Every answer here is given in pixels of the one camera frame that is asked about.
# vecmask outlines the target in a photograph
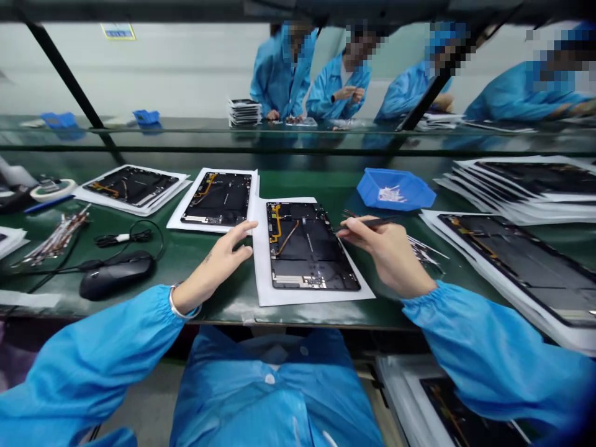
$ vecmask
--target black computer mouse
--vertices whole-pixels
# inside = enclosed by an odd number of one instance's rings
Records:
[[[90,301],[101,301],[133,281],[148,277],[155,261],[145,250],[122,253],[102,266],[85,273],[79,295]]]

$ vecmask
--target floor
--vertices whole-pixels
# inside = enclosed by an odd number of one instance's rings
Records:
[[[122,406],[104,423],[98,438],[120,427],[131,428],[143,447],[168,446],[172,427],[172,416],[178,387],[184,371],[182,363],[162,361],[149,377],[130,387]],[[389,409],[385,406],[381,393],[375,389],[370,373],[362,365],[357,365],[364,390],[371,399],[372,409],[377,418],[387,447],[407,447],[399,428],[396,427]]]

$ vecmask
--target blue protective gown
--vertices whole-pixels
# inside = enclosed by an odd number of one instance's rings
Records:
[[[449,284],[405,301],[462,401],[498,420],[563,428],[584,411],[596,366],[545,345],[512,309]],[[75,446],[122,403],[172,345],[184,322],[169,288],[67,326],[27,379],[0,395],[1,446]],[[382,446],[369,400],[337,330],[314,330],[275,371],[217,329],[202,326],[181,381],[171,446]],[[135,446],[121,428],[90,444]]]
[[[314,119],[350,119],[363,106],[366,90],[371,82],[371,69],[366,63],[359,66],[346,83],[346,85],[364,89],[364,96],[360,104],[353,103],[351,98],[331,102],[333,93],[343,87],[341,85],[342,57],[342,53],[337,55],[325,65],[323,71],[317,76],[315,85],[310,90],[310,96],[306,100],[309,117]]]
[[[263,117],[271,110],[277,110],[281,120],[302,115],[302,101],[310,87],[317,30],[305,37],[298,63],[292,60],[289,33],[290,25],[284,24],[256,54],[250,96],[261,103]]]
[[[408,68],[389,85],[375,120],[397,120],[408,114],[420,102],[432,80],[433,76],[428,72],[428,62],[422,61]],[[441,93],[449,89],[451,81],[450,78]]]
[[[468,120],[541,121],[563,104],[577,105],[593,96],[573,91],[573,72],[555,72],[537,90],[542,61],[522,62],[493,79],[468,106]]]

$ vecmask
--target tweezers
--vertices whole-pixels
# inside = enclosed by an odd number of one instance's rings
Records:
[[[367,227],[376,227],[378,225],[383,225],[384,223],[385,224],[396,224],[399,220],[401,220],[402,217],[403,217],[402,214],[395,214],[395,215],[388,216],[388,217],[381,217],[380,219],[361,220],[360,222],[365,224]],[[341,227],[334,228],[334,230],[335,230],[335,232],[338,232],[339,230],[345,230],[346,228],[347,227],[342,225]]]

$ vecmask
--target circuit board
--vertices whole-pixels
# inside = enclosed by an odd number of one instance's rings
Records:
[[[574,165],[494,161],[478,161],[475,164],[535,194],[596,194],[596,175]]]
[[[420,384],[456,446],[525,447],[529,444],[516,423],[486,419],[466,408],[448,377],[421,379]]]
[[[596,328],[596,273],[501,216],[439,219],[567,326]]]
[[[268,202],[267,215],[274,288],[360,290],[320,204]]]
[[[251,180],[250,174],[206,173],[180,220],[226,227],[244,222]]]
[[[110,199],[143,207],[155,202],[178,181],[179,179],[176,177],[124,166],[122,169],[83,187]]]

